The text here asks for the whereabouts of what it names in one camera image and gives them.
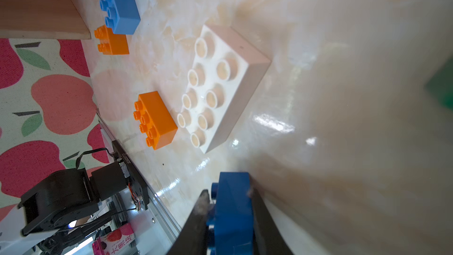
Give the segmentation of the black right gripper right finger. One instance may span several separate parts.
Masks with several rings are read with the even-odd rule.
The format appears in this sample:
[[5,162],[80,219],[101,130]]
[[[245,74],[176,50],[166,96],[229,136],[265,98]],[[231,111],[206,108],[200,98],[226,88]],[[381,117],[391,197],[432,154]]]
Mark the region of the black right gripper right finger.
[[257,189],[251,190],[254,255],[293,255]]

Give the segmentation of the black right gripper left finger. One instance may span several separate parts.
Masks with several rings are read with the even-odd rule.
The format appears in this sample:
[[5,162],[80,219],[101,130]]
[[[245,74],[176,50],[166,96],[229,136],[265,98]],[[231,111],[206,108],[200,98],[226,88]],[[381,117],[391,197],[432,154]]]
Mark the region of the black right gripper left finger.
[[206,225],[211,211],[210,194],[203,190],[167,255],[206,255],[209,227]]

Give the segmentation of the dark blue lego brick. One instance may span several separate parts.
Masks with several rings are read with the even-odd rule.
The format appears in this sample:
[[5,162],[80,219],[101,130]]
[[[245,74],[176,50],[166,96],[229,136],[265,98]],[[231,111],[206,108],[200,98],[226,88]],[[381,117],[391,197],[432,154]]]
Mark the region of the dark blue lego brick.
[[252,255],[254,215],[247,172],[222,172],[211,185],[208,250],[213,255]]

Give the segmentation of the green lego brick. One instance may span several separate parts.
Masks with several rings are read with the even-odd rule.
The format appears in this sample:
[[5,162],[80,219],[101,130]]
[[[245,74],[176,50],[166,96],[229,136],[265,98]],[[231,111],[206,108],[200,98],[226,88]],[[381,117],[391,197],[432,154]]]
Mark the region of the green lego brick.
[[425,89],[440,105],[453,109],[453,57],[433,75]]

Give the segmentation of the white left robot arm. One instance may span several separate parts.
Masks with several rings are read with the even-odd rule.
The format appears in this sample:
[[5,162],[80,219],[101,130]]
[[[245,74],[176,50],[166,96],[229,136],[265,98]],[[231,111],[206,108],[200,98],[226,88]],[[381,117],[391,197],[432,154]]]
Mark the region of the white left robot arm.
[[92,174],[79,166],[57,171],[23,194],[1,221],[1,254],[23,255],[38,247],[44,255],[60,255],[117,216],[113,209],[90,223],[69,226],[129,186],[131,162],[118,152],[113,156],[113,163]]

